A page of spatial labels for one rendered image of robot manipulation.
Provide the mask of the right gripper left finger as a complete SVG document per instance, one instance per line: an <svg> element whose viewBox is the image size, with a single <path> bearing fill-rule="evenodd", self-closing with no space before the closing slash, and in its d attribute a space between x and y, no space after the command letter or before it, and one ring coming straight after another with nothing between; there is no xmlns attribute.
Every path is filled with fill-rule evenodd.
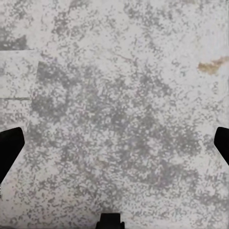
<svg viewBox="0 0 229 229"><path fill-rule="evenodd" d="M0 184L25 145L21 127L0 132Z"/></svg>

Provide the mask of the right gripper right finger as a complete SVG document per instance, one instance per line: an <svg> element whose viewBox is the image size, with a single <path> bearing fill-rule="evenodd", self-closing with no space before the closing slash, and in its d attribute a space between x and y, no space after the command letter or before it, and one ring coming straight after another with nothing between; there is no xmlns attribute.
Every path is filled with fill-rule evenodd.
<svg viewBox="0 0 229 229"><path fill-rule="evenodd" d="M217 128L214 145L229 165L229 128L221 126Z"/></svg>

